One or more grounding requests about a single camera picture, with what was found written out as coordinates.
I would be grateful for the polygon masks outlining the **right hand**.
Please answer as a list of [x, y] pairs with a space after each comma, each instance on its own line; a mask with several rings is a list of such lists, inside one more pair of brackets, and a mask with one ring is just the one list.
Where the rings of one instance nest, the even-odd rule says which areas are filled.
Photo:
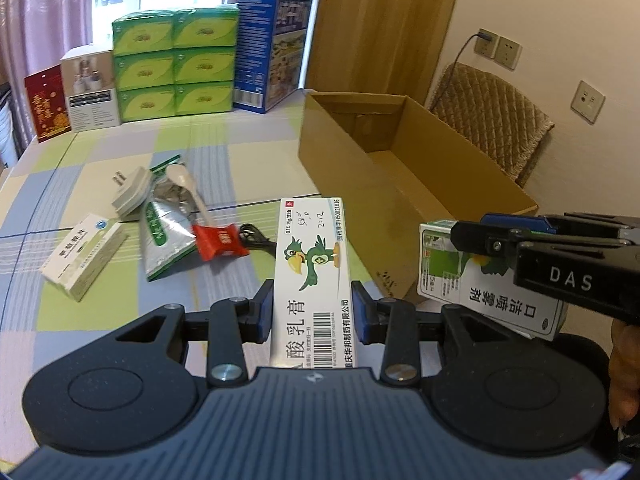
[[608, 414], [611, 425], [618, 429], [639, 413], [640, 333], [638, 326], [614, 320], [611, 326], [612, 353], [608, 374]]

